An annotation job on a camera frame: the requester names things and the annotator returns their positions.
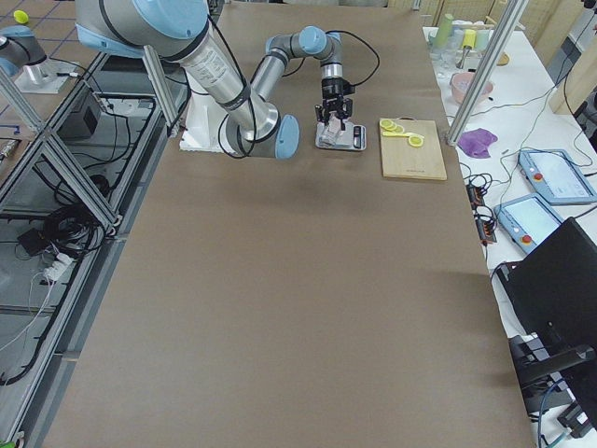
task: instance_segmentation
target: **pink bowl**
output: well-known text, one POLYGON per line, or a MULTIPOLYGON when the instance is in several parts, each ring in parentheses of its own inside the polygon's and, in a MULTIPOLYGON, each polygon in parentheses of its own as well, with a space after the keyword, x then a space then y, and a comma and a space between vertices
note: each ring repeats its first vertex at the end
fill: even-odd
MULTIPOLYGON (((451 77, 450 86, 451 86, 451 96, 454 98, 454 101, 458 104, 461 104, 462 101, 465 99, 466 91, 470 86, 474 73, 470 72, 463 72, 463 73, 456 73, 451 77)), ((493 83, 488 81, 485 84, 485 89, 481 93, 481 96, 477 100, 480 103, 483 100, 486 100, 489 95, 491 95, 493 91, 493 83)))

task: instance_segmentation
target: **purple cloth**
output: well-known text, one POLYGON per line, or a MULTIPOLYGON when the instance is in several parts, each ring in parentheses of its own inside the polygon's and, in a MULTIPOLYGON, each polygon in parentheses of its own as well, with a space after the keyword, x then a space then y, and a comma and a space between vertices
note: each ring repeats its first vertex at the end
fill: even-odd
POLYGON ((497 142, 497 137, 486 129, 476 129, 463 133, 458 140, 458 146, 468 156, 475 159, 489 159, 488 147, 497 142))

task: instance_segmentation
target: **white cable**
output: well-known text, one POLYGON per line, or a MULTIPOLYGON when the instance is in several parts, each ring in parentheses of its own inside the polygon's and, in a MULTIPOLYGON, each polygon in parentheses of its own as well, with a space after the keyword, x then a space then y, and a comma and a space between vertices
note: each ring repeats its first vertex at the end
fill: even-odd
MULTIPOLYGON (((38 273, 36 275, 34 275, 34 277, 31 279, 31 283, 33 283, 34 279, 37 276, 38 276, 38 273)), ((44 299, 44 301, 40 305, 39 311, 34 316, 34 318, 31 319, 31 322, 29 322, 27 325, 25 325, 22 328, 22 330, 19 331, 19 333, 14 338, 12 338, 9 342, 5 343, 2 347, 0 347, 0 352, 2 352, 7 347, 11 346, 14 342, 16 342, 25 333, 25 331, 27 331, 34 324, 34 322, 37 320, 37 318, 43 313, 44 308, 46 308, 46 305, 48 305, 49 295, 51 294, 52 289, 54 288, 54 284, 52 282, 50 282, 47 277, 46 277, 46 281, 48 282, 48 293, 46 294, 46 298, 44 299)))

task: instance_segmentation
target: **yellow ball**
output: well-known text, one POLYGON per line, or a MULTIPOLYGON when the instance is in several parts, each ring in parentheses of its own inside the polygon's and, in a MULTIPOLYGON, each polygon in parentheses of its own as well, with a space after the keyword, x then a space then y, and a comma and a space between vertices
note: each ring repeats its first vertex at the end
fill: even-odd
POLYGON ((20 9, 17 9, 12 14, 12 16, 15 18, 15 22, 20 23, 21 25, 24 25, 25 23, 27 23, 29 21, 29 16, 27 15, 27 13, 20 9))

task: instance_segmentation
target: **black electronic device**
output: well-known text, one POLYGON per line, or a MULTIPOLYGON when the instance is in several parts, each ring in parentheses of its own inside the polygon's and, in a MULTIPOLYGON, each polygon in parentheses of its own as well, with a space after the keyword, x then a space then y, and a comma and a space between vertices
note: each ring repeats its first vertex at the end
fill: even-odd
MULTIPOLYGON (((551 357, 581 346, 597 349, 597 246, 573 218, 515 268, 500 268, 524 329, 551 357)), ((597 427, 597 361, 560 371, 589 422, 597 427)))

